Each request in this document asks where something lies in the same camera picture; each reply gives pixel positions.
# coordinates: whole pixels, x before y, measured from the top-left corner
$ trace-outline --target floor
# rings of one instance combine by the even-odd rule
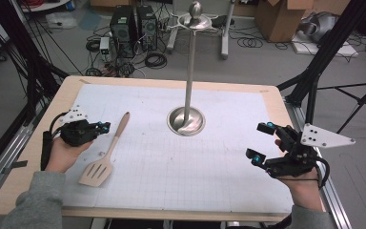
[[[85,49],[86,38],[92,35],[93,31],[109,25],[110,17],[103,11],[93,11],[88,7],[78,8],[71,14],[76,18],[77,26],[69,30],[51,30],[51,36],[74,65],[84,70],[90,65],[89,52]],[[253,25],[252,18],[235,18],[233,28],[249,28]],[[231,35],[238,37],[237,33],[232,32]],[[67,73],[79,74],[47,35],[43,34],[43,37],[47,38],[48,50],[54,65]],[[168,65],[165,68],[161,70],[144,68],[141,69],[142,72],[135,71],[132,77],[186,80],[188,38],[186,32],[179,33],[175,50],[173,53],[166,53]],[[236,42],[237,40],[230,39],[229,58],[222,60],[219,55],[220,38],[212,33],[201,34],[197,40],[194,80],[278,85],[302,73],[313,58],[311,55],[295,54],[291,45],[283,50],[275,44],[257,39],[253,42],[262,44],[260,48],[244,48]],[[352,58],[350,62],[343,57],[334,58],[321,76],[319,87],[366,83],[364,51],[366,46],[358,45],[357,42],[351,43],[357,51],[361,51],[358,57]],[[101,68],[103,63],[96,60],[94,66]],[[356,96],[366,94],[366,86],[346,90]],[[287,89],[282,91],[282,95],[290,92],[291,89]],[[13,65],[9,60],[0,62],[0,136],[25,103],[25,94]],[[355,100],[336,90],[318,91],[314,124],[336,132],[355,107]],[[366,227],[366,106],[357,113],[342,134],[355,138],[356,145],[324,150],[321,153],[331,164],[331,178],[351,225],[353,228],[364,228]],[[91,219],[65,218],[64,228],[89,228],[90,221]]]

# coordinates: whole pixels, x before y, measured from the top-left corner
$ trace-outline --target table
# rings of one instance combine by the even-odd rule
[[[79,90],[84,84],[118,85],[149,88],[184,89],[186,82],[150,79],[103,78],[69,76],[64,81],[53,102],[50,104],[39,125],[30,138],[18,161],[27,160],[28,166],[13,169],[0,190],[0,215],[14,208],[16,198],[28,190],[32,174],[39,171],[42,133],[50,127],[58,113],[71,107]],[[274,86],[240,85],[226,83],[194,82],[194,90],[212,90],[227,92],[248,92],[261,94],[269,118],[278,125],[290,124],[290,118],[278,89]],[[244,221],[280,221],[285,214],[249,214],[191,211],[156,211],[137,209],[107,209],[64,207],[63,216],[126,219],[189,219],[189,220],[244,220]]]

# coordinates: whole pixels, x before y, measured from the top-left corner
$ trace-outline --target tripod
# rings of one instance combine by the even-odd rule
[[[357,101],[358,107],[347,118],[346,122],[340,127],[340,129],[338,129],[338,131],[337,131],[338,134],[346,127],[346,125],[352,120],[352,118],[357,114],[357,112],[362,108],[362,106],[366,105],[366,94],[364,96],[362,96],[361,98],[359,98],[353,94],[350,94],[350,93],[342,90],[342,88],[351,88],[351,87],[358,87],[358,86],[366,86],[366,83],[318,88],[318,90],[336,89],[336,90],[340,91],[341,93],[346,94]]]

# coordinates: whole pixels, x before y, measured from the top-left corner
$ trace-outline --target spatula head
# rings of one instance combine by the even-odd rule
[[[112,172],[112,165],[103,159],[92,162],[86,167],[79,183],[98,187]]]

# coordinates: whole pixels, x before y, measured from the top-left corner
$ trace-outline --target white mount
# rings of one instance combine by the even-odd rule
[[[333,148],[354,145],[356,141],[347,136],[338,135],[306,123],[302,133],[301,144],[318,148]]]
[[[88,115],[79,107],[79,105],[76,105],[74,107],[70,108],[70,111],[67,112],[61,119],[61,124],[74,122],[74,121],[80,121],[88,119]]]

